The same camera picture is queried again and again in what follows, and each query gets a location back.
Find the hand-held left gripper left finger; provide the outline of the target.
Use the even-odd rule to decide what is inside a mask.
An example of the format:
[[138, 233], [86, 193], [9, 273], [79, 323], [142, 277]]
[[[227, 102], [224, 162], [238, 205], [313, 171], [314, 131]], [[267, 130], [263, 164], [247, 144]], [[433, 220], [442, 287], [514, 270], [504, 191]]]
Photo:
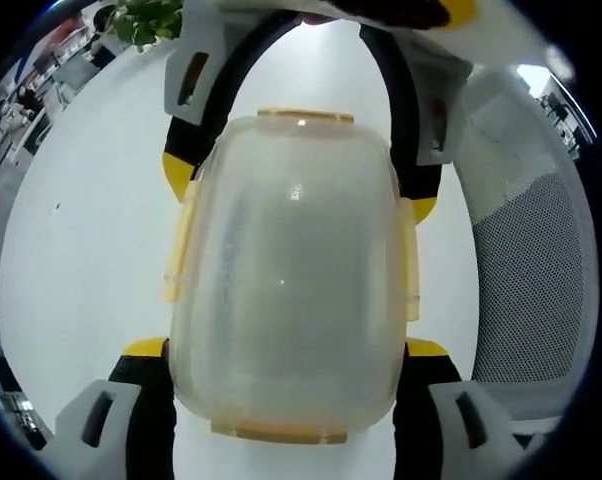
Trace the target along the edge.
[[57, 415], [57, 479], [173, 479], [176, 410], [169, 340], [127, 346], [105, 380], [87, 385]]

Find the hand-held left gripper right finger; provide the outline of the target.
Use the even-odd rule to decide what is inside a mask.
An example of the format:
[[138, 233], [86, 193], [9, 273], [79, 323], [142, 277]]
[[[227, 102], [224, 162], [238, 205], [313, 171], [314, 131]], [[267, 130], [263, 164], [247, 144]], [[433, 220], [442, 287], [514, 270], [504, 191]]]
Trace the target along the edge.
[[433, 341], [406, 340], [393, 425], [396, 479], [505, 479], [519, 462], [505, 410]]

